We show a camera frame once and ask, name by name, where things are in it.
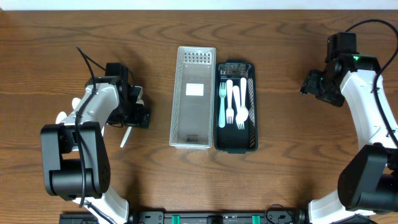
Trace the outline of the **white plastic fork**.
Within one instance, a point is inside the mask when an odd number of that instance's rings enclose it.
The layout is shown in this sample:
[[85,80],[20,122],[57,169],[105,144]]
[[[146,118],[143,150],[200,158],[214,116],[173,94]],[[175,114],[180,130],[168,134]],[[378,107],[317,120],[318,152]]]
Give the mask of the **white plastic fork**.
[[240,109],[241,109],[240,90],[237,85],[233,86],[233,98],[234,98],[234,102],[236,105],[236,117],[235,117],[236,125],[239,130],[243,130],[244,129],[244,121],[242,120],[241,112],[240,112]]
[[232,99],[233,99],[233,81],[232,80],[226,81],[226,91],[227,91],[227,104],[228,104],[228,107],[226,109],[226,122],[228,124],[232,124],[233,118],[234,118],[234,110],[232,108]]

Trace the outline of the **mint green plastic fork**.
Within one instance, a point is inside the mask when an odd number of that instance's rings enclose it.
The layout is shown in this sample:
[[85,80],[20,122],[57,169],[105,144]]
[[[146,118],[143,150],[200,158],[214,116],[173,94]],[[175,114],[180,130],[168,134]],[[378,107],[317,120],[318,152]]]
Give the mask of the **mint green plastic fork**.
[[225,82],[221,82],[220,83],[218,94],[219,94],[219,97],[220,97],[218,126],[220,128],[223,128],[226,125],[226,115],[225,115],[225,105],[224,105],[224,98],[226,97],[226,83]]

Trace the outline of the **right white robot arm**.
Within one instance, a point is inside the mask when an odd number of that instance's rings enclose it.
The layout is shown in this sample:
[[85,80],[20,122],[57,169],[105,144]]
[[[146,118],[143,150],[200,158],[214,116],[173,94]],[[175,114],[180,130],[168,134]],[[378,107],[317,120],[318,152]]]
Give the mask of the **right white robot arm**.
[[347,103],[359,152],[345,167],[335,191],[308,204],[310,223],[355,223],[397,211],[397,123],[377,75],[376,57],[360,55],[356,35],[328,38],[324,70],[309,71],[300,92],[341,107]]

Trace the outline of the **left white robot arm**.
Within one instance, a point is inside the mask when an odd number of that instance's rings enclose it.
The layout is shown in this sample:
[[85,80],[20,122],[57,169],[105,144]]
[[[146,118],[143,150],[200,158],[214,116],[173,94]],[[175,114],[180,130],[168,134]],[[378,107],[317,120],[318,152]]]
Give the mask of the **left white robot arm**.
[[129,84],[132,72],[121,63],[107,63],[105,75],[85,84],[85,94],[70,114],[61,112],[40,131],[45,189],[73,201],[99,223],[139,223],[139,215],[110,185],[111,168],[104,127],[147,129],[151,110],[141,99],[142,87]]

